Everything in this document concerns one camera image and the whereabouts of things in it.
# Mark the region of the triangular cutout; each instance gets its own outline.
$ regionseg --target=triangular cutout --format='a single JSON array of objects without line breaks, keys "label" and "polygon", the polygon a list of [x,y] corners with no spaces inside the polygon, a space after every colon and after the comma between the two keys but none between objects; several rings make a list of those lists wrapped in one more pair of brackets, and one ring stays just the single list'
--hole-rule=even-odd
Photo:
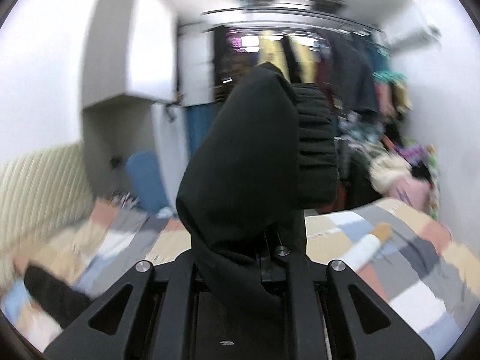
[{"label": "triangular cutout", "polygon": [[117,333],[122,319],[123,312],[130,297],[132,285],[124,286],[97,314],[95,314],[88,325],[108,335]]},{"label": "triangular cutout", "polygon": [[388,317],[366,296],[356,285],[349,285],[349,292],[353,299],[355,308],[363,331],[366,334],[373,334],[381,329],[390,326]]}]

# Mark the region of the curtain rod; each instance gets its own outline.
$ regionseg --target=curtain rod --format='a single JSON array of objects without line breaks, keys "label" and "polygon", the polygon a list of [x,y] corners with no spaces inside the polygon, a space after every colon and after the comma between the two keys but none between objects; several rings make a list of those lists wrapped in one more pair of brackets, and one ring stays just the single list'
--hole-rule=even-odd
[{"label": "curtain rod", "polygon": [[225,9],[217,9],[214,11],[207,11],[203,12],[201,15],[211,15],[214,13],[222,13],[222,12],[234,12],[234,11],[246,11],[247,13],[284,13],[284,14],[296,14],[299,16],[308,16],[308,17],[317,17],[319,19],[325,19],[325,20],[332,20],[336,21],[337,23],[345,23],[345,24],[350,24],[350,25],[356,25],[356,26],[361,26],[363,28],[367,28],[369,30],[373,31],[378,31],[382,32],[377,27],[371,26],[369,24],[362,24],[359,23],[358,21],[354,21],[351,19],[347,19],[346,17],[341,17],[337,15],[333,15],[330,13],[322,13],[322,12],[311,12],[311,11],[306,11],[304,9],[299,9],[299,8],[278,8],[278,7],[254,7],[254,8],[246,8],[246,7],[237,7],[237,8],[225,8]]}]

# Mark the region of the white fluffy item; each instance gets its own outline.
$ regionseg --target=white fluffy item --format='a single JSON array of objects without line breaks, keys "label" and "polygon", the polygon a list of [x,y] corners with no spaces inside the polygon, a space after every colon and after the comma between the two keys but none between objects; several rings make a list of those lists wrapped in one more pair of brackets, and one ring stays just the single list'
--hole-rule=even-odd
[{"label": "white fluffy item", "polygon": [[411,175],[411,165],[397,154],[383,154],[371,161],[370,181],[374,190],[386,195],[399,179]]}]

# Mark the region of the pink garment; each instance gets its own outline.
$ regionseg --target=pink garment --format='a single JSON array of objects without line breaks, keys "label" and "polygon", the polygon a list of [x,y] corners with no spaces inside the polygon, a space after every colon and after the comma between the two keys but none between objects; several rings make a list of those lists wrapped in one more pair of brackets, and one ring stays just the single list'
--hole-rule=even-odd
[{"label": "pink garment", "polygon": [[401,200],[418,211],[425,211],[430,196],[430,183],[413,177],[395,182],[388,192],[390,198]]},{"label": "pink garment", "polygon": [[380,113],[385,117],[395,117],[397,113],[392,104],[392,91],[390,85],[385,82],[376,82],[375,90],[377,92]]}]

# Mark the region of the blue curtain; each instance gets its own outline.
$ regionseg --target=blue curtain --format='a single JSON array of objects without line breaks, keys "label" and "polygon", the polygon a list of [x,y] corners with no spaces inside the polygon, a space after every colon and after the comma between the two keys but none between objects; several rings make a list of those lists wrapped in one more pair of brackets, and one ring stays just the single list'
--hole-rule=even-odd
[{"label": "blue curtain", "polygon": [[215,118],[216,109],[215,103],[192,105],[185,108],[190,156],[195,153],[195,150],[198,149],[203,138],[205,138],[210,130],[210,126]]}]

